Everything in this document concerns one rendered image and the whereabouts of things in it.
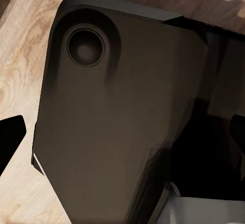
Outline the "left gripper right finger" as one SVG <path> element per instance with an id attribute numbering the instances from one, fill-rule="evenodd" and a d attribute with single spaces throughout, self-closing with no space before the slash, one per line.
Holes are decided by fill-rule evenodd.
<path id="1" fill-rule="evenodd" d="M 233 115 L 230 126 L 229 134 L 240 148 L 245 156 L 245 117 L 240 115 Z"/>

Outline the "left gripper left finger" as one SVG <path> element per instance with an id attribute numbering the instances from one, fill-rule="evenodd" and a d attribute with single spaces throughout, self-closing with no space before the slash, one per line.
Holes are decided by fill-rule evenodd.
<path id="1" fill-rule="evenodd" d="M 22 115 L 0 120 L 0 176 L 27 134 Z"/>

